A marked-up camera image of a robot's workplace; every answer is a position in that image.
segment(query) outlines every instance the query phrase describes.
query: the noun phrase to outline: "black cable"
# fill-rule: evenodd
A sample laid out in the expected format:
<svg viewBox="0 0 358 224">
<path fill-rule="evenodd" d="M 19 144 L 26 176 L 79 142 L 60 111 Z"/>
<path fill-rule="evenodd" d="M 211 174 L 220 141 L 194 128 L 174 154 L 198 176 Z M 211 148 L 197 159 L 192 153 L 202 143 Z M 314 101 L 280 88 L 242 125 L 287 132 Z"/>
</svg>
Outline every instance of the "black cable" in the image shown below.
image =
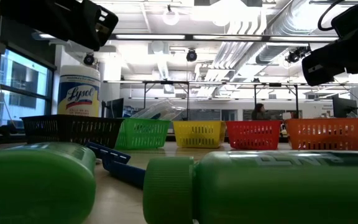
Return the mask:
<svg viewBox="0 0 358 224">
<path fill-rule="evenodd" d="M 320 16 L 320 19 L 318 20 L 318 23 L 317 23 L 317 27 L 319 30 L 321 31 L 330 31 L 330 30 L 333 30 L 334 28 L 333 27 L 323 27 L 322 26 L 322 23 L 323 23 L 323 19 L 324 19 L 324 16 L 326 16 L 326 14 L 333 8 L 335 7 L 337 4 L 343 2 L 343 0 L 337 0 L 336 2 L 332 3 L 328 9 L 323 13 L 323 15 Z"/>
</svg>

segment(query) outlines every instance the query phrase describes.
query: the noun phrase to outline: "orange basket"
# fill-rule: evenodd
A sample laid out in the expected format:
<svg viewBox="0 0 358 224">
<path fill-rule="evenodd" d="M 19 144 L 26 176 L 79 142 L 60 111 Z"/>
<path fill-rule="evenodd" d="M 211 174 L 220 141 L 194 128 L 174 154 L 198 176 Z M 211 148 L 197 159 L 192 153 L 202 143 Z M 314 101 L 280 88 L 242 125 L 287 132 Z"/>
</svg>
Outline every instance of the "orange basket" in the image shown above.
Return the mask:
<svg viewBox="0 0 358 224">
<path fill-rule="evenodd" d="M 276 150 L 282 121 L 226 121 L 234 149 Z"/>
<path fill-rule="evenodd" d="M 358 150 L 358 118 L 286 120 L 292 149 Z"/>
</svg>

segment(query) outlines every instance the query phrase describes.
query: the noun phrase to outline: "monitor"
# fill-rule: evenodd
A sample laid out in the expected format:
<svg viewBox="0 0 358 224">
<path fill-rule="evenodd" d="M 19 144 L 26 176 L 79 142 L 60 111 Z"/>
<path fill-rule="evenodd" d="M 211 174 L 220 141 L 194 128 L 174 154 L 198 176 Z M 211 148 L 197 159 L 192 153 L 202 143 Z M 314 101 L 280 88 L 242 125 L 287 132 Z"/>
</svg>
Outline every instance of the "monitor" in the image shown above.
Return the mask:
<svg viewBox="0 0 358 224">
<path fill-rule="evenodd" d="M 347 118 L 350 112 L 357 115 L 357 102 L 356 100 L 342 99 L 339 97 L 333 98 L 334 117 Z"/>
<path fill-rule="evenodd" d="M 124 112 L 124 99 L 117 99 L 107 101 L 106 103 L 106 117 L 107 118 L 122 118 Z"/>
</svg>

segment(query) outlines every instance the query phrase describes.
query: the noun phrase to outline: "bottle cap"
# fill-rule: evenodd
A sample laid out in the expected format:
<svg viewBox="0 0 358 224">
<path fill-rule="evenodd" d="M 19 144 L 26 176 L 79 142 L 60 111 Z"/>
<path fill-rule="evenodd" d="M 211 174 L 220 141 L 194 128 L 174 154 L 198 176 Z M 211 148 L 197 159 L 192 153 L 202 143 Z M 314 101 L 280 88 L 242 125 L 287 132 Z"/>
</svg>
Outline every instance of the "bottle cap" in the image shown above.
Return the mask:
<svg viewBox="0 0 358 224">
<path fill-rule="evenodd" d="M 192 157 L 150 160 L 143 188 L 147 223 L 193 223 L 193 166 Z"/>
</svg>

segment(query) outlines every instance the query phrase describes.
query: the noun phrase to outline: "security camera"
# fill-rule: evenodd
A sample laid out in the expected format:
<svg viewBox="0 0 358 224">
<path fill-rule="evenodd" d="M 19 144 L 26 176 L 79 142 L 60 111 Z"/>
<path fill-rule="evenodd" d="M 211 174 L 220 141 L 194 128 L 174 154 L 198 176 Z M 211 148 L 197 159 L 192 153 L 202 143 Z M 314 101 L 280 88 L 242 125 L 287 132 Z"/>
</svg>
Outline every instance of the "security camera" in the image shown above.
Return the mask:
<svg viewBox="0 0 358 224">
<path fill-rule="evenodd" d="M 188 62 L 195 62 L 197 60 L 197 53 L 196 50 L 190 49 L 187 53 L 186 59 Z"/>
<path fill-rule="evenodd" d="M 94 65 L 95 62 L 96 61 L 94 59 L 93 53 L 87 53 L 84 58 L 84 64 L 88 66 L 92 66 Z"/>
</svg>

